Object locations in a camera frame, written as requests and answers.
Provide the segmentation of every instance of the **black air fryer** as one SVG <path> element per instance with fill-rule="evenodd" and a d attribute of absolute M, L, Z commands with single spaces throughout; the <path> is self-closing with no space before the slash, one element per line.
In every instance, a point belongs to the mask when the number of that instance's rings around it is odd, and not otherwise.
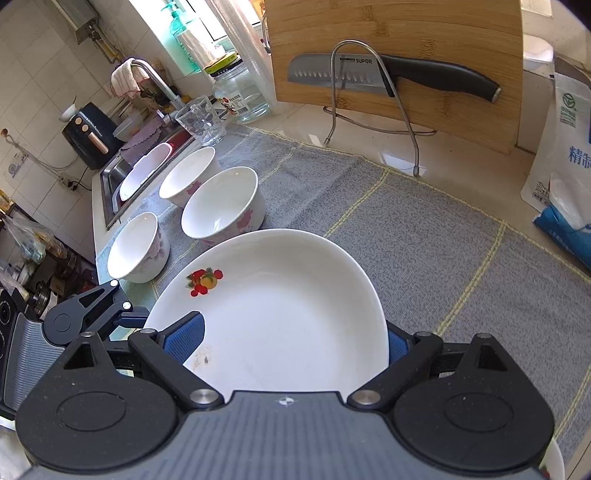
<path fill-rule="evenodd" d="M 98 170 L 124 145 L 115 138 L 117 128 L 94 103 L 82 107 L 68 122 L 62 134 L 91 170 Z"/>

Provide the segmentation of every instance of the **cutting board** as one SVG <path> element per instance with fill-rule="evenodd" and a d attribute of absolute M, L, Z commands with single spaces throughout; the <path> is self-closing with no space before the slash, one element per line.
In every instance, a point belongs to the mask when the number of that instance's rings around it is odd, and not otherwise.
<path fill-rule="evenodd" d="M 412 123 L 508 154 L 517 140 L 522 83 L 519 0 L 266 0 L 277 99 L 330 105 L 330 88 L 287 82 L 301 53 L 330 53 L 354 38 L 377 52 L 457 63 L 501 85 L 492 104 L 467 93 L 441 92 L 399 79 Z M 340 53 L 367 53 L 345 46 Z M 401 119 L 384 95 L 337 90 L 337 107 Z M 327 115 L 327 131 L 330 118 Z"/>

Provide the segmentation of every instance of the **metal screw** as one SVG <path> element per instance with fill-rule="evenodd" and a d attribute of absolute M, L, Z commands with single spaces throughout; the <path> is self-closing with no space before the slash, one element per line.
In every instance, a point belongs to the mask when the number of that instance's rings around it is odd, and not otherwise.
<path fill-rule="evenodd" d="M 382 396 L 374 390 L 357 390 L 352 398 L 359 405 L 375 405 Z"/>
<path fill-rule="evenodd" d="M 189 398 L 197 405 L 209 405 L 219 398 L 219 393 L 211 388 L 199 388 L 199 390 L 192 391 Z"/>

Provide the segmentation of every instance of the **stainless steel sink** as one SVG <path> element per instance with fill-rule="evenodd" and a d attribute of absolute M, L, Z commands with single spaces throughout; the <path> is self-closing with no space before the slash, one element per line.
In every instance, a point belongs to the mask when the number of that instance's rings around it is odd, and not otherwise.
<path fill-rule="evenodd" d="M 169 140 L 173 135 L 181 132 L 183 127 L 175 124 L 172 128 L 164 128 L 163 133 L 155 144 L 160 144 Z M 139 189 L 126 201 L 122 202 L 119 198 L 119 188 L 124 178 L 132 170 L 132 166 L 121 157 L 118 153 L 107 164 L 107 166 L 100 173 L 100 187 L 103 199 L 103 211 L 105 213 L 105 225 L 107 230 L 123 215 L 124 211 L 136 200 L 141 193 L 152 183 L 152 181 L 168 166 L 170 165 L 192 142 L 193 138 L 189 139 L 178 147 L 170 158 L 166 159 L 152 175 L 139 187 Z"/>

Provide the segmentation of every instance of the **white countertop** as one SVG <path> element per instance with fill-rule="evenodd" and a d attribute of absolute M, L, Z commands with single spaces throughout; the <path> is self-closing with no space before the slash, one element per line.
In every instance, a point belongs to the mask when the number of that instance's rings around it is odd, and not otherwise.
<path fill-rule="evenodd" d="M 405 128 L 402 122 L 389 118 L 358 112 L 347 114 L 358 122 L 374 127 L 401 130 Z M 280 116 L 267 115 L 249 126 L 272 131 L 306 144 L 322 146 L 330 131 L 331 118 L 322 111 L 322 107 L 295 105 L 288 113 Z M 521 199 L 519 193 L 534 159 L 531 153 L 514 148 L 510 155 L 503 155 L 442 132 L 432 137 L 417 137 L 417 141 L 421 149 L 422 181 L 506 220 L 514 228 L 576 264 L 573 257 L 533 225 L 532 220 L 537 211 Z M 107 244 L 121 220 L 126 221 L 143 198 L 153 192 L 168 172 L 197 147 L 194 143 L 175 159 L 108 231 L 105 228 L 100 193 L 100 174 L 94 176 L 92 210 L 96 252 L 100 252 Z M 412 173 L 414 150 L 407 135 L 382 134 L 338 120 L 330 147 L 361 154 L 369 160 L 392 166 L 396 166 L 396 159 L 404 159 L 409 162 L 408 172 Z"/>

